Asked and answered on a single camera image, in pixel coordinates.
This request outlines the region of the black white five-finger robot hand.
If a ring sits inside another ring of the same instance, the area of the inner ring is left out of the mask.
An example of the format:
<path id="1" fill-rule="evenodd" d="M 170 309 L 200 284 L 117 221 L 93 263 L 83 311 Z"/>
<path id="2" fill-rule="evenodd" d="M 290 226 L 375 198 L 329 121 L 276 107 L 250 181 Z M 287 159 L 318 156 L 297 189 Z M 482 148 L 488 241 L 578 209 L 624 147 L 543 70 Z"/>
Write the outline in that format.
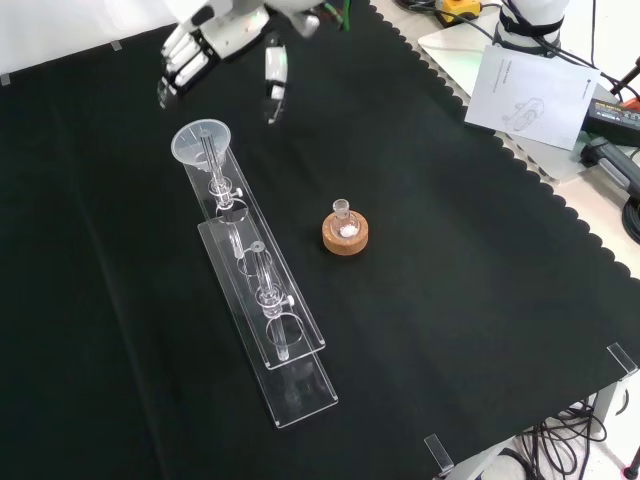
<path id="1" fill-rule="evenodd" d="M 262 42 L 265 47 L 265 105 L 269 124 L 284 109 L 288 89 L 288 54 L 270 26 L 275 14 L 284 16 L 302 37 L 320 25 L 319 1 L 168 1 L 176 28 L 161 49 L 162 75 L 157 96 L 166 108 L 223 62 L 229 62 Z"/>

